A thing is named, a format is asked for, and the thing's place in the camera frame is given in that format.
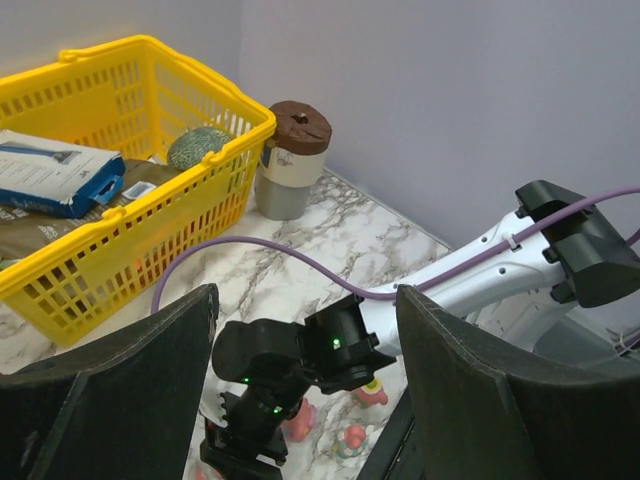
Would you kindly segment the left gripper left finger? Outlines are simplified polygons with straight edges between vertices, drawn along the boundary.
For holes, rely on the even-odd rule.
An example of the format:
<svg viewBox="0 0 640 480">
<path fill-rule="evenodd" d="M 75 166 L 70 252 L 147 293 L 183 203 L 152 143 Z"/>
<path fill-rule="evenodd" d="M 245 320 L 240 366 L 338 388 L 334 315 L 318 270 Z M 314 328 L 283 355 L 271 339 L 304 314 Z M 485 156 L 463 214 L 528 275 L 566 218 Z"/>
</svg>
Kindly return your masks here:
<svg viewBox="0 0 640 480">
<path fill-rule="evenodd" d="M 205 284 L 2 376 L 2 478 L 181 478 L 218 314 L 218 289 Z"/>
</svg>

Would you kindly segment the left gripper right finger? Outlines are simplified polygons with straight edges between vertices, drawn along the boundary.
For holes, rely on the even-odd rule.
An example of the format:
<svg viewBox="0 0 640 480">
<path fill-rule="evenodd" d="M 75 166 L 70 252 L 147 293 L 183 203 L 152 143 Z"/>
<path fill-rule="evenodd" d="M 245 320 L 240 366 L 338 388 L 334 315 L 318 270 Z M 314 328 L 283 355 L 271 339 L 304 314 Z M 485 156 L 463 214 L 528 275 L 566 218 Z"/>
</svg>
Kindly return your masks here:
<svg viewBox="0 0 640 480">
<path fill-rule="evenodd" d="M 430 479 L 635 479 L 639 375 L 520 349 L 401 286 L 396 318 Z"/>
</svg>

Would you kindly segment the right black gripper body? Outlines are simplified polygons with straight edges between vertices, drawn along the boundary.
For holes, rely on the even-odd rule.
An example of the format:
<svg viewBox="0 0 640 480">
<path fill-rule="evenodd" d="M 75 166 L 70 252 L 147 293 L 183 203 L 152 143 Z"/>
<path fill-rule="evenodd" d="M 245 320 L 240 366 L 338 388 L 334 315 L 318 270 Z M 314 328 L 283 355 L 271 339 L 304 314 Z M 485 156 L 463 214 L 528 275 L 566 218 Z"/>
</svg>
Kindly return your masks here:
<svg viewBox="0 0 640 480">
<path fill-rule="evenodd" d="M 287 410 L 254 389 L 221 394 L 224 426 L 207 418 L 200 459 L 224 479 L 281 479 L 288 448 L 281 429 Z"/>
</svg>

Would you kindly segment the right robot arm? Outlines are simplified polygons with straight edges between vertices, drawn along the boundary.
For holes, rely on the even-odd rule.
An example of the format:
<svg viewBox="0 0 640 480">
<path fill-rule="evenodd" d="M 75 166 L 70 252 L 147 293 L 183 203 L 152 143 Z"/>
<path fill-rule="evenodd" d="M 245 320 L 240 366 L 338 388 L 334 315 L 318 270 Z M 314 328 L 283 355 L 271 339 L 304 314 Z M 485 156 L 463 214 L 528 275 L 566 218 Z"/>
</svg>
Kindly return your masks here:
<svg viewBox="0 0 640 480">
<path fill-rule="evenodd" d="M 639 257 L 585 197 L 545 180 L 517 190 L 519 206 L 466 246 L 403 279 L 457 316 L 549 288 L 554 306 L 599 307 L 639 287 Z M 214 343 L 212 367 L 245 385 L 222 396 L 223 424 L 205 424 L 201 460 L 226 479 L 277 479 L 288 449 L 282 426 L 311 387 L 325 394 L 370 382 L 401 354 L 399 286 L 350 288 L 302 323 L 231 321 Z"/>
</svg>

